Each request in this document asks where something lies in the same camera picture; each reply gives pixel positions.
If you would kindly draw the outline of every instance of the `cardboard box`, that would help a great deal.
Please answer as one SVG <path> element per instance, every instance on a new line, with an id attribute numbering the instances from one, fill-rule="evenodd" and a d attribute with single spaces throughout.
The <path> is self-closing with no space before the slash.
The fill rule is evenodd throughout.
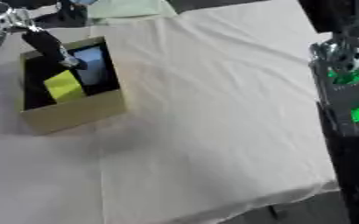
<path id="1" fill-rule="evenodd" d="M 108 67 L 109 76 L 106 80 L 107 83 L 105 82 L 104 85 L 101 85 L 103 91 L 100 90 L 94 93 L 96 89 L 92 89 L 93 94 L 62 103 L 47 100 L 48 91 L 41 85 L 41 82 L 43 84 L 43 81 L 47 78 L 45 76 L 50 75 L 47 70 L 53 70 L 53 74 L 60 72 L 55 71 L 55 65 L 43 64 L 41 59 L 43 56 L 38 52 L 27 52 L 21 55 L 23 100 L 20 102 L 20 114 L 39 134 L 97 121 L 108 116 L 122 114 L 125 111 L 123 93 L 104 38 L 91 38 L 65 45 L 66 49 L 70 50 L 71 53 L 73 50 L 76 51 L 90 46 L 106 48 L 105 60 L 107 60 L 106 67 Z M 40 67 L 40 70 L 34 70 L 33 67 Z"/>

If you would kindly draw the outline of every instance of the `open box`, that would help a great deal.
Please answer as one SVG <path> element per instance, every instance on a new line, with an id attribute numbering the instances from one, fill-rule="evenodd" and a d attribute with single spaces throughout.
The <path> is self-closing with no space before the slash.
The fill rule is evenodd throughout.
<path id="1" fill-rule="evenodd" d="M 123 93 L 104 38 L 91 38 L 64 46 L 70 54 L 99 47 L 102 50 L 107 75 L 97 84 L 81 85 L 86 97 L 57 103 L 47 90 L 45 81 L 62 73 L 66 68 L 47 61 L 36 51 L 23 53 L 21 55 L 23 97 L 19 105 L 20 113 L 39 134 L 93 122 L 125 111 Z M 76 80 L 81 80 L 76 70 L 70 71 Z"/>

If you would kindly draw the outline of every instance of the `white object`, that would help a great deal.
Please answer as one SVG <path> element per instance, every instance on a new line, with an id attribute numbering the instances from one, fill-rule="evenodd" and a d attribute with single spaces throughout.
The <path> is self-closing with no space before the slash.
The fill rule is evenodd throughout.
<path id="1" fill-rule="evenodd" d="M 337 190 L 297 1 L 53 34 L 106 37 L 129 113 L 33 136 L 0 66 L 0 224 L 213 223 Z"/>

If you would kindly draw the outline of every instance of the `table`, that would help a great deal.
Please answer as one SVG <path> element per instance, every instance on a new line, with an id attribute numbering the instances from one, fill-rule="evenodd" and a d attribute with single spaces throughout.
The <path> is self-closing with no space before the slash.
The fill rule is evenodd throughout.
<path id="1" fill-rule="evenodd" d="M 294 0 L 186 12 L 105 36 L 129 112 L 34 136 L 15 112 L 18 36 L 0 57 L 0 224 L 216 223 L 338 189 Z"/>

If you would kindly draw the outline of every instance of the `yellow block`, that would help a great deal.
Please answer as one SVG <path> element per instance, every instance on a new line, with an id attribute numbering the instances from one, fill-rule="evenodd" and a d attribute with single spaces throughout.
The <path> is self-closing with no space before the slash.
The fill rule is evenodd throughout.
<path id="1" fill-rule="evenodd" d="M 45 80 L 45 86 L 57 103 L 70 102 L 86 96 L 79 81 L 69 70 Z"/>

